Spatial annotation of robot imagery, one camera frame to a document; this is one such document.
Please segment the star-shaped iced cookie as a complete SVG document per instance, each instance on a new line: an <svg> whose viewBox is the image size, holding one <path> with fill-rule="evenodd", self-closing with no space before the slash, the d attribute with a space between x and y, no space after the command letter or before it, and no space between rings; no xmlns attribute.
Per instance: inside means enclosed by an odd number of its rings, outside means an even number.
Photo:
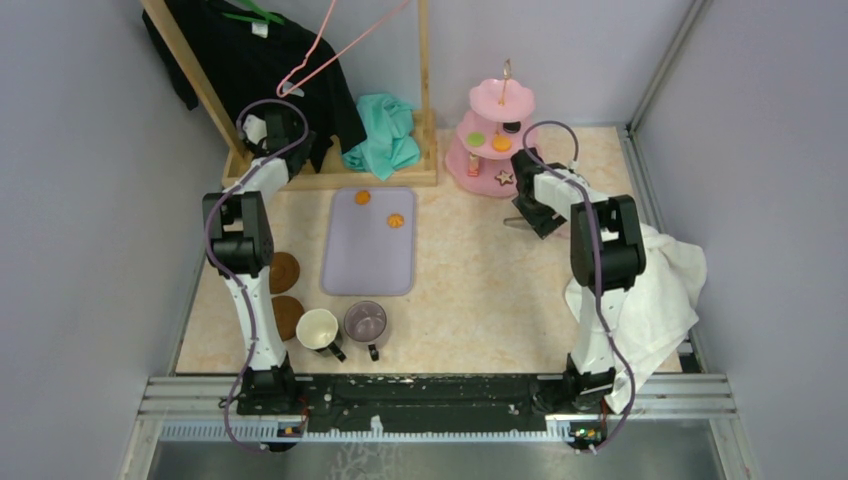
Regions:
<svg viewBox="0 0 848 480"><path fill-rule="evenodd" d="M514 176L514 174L513 174L513 173L511 173L511 172L508 172L508 171L506 171L506 170L501 170L501 171L500 171L500 172L499 172L499 173L495 176L495 180L498 182L498 184L499 184L501 187L504 187L504 186L507 186L507 185L514 185L514 184L515 184L515 176Z"/></svg>

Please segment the red striped cake piece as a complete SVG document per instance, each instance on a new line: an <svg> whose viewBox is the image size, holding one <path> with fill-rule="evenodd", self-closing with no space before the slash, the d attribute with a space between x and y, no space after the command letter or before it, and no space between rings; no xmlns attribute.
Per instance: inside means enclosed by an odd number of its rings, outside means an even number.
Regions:
<svg viewBox="0 0 848 480"><path fill-rule="evenodd" d="M467 175L469 177L478 177L480 172L480 157L470 152L467 161Z"/></svg>

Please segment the orange waffle round cookie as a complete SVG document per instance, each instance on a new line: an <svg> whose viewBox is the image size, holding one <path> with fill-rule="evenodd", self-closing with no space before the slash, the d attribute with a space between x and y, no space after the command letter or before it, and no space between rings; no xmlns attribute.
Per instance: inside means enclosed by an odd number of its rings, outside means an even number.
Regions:
<svg viewBox="0 0 848 480"><path fill-rule="evenodd" d="M496 152L507 152L512 147L511 140L502 135L495 135L492 139L491 146Z"/></svg>

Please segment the green round cookie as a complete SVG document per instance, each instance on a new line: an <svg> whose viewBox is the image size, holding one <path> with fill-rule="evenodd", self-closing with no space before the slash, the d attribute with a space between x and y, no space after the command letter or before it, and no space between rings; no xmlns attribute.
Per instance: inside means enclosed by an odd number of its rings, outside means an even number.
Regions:
<svg viewBox="0 0 848 480"><path fill-rule="evenodd" d="M474 131L466 135L466 144L472 148L479 148L486 143L486 137L483 133Z"/></svg>

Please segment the black sandwich cookie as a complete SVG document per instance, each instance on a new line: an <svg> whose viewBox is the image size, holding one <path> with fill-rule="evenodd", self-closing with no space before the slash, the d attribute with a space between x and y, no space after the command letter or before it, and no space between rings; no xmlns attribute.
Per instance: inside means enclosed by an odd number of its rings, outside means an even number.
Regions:
<svg viewBox="0 0 848 480"><path fill-rule="evenodd" d="M502 130L505 134L514 135L521 130L521 126L520 122L505 122L502 124Z"/></svg>

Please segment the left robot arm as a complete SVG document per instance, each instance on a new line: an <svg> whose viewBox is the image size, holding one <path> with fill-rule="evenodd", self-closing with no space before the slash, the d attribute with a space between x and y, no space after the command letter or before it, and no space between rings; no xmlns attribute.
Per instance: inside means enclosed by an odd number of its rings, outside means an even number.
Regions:
<svg viewBox="0 0 848 480"><path fill-rule="evenodd" d="M296 177L306 163L296 153L314 138L304 113L280 99L256 101L237 117L241 127L261 105L287 109L300 122L293 138L251 161L235 183L202 199L204 248L224 280L236 307L245 361L225 399L240 415L287 414L300 399L288 351L281 340L270 294L273 234L266 203Z"/></svg>

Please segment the pink food tongs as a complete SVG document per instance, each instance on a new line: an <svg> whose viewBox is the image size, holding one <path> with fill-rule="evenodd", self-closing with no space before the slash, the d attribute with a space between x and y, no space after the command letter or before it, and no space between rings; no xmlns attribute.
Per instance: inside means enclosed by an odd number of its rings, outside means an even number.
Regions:
<svg viewBox="0 0 848 480"><path fill-rule="evenodd" d="M519 230L531 230L532 226L523 217L509 217L503 220L503 225Z"/></svg>

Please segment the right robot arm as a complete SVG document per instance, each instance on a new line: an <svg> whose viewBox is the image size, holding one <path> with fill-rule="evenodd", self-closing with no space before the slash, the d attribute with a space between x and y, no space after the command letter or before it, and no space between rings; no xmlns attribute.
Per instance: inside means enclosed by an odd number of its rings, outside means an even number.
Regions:
<svg viewBox="0 0 848 480"><path fill-rule="evenodd" d="M646 253L634 199L592 189L560 164L545 164L534 148L511 158L521 217L540 238L557 228L570 231L570 267L578 285L579 334L567 356L563 384L545 400L590 411L612 393L626 368L615 344L624 300L646 268Z"/></svg>

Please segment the orange swirl cookie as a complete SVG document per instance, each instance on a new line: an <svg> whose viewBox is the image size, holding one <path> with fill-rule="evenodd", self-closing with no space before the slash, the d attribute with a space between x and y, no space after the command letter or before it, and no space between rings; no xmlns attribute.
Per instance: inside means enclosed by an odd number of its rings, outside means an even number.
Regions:
<svg viewBox="0 0 848 480"><path fill-rule="evenodd" d="M405 217L399 213L392 213L387 217L386 223L391 229L399 229L405 225Z"/></svg>

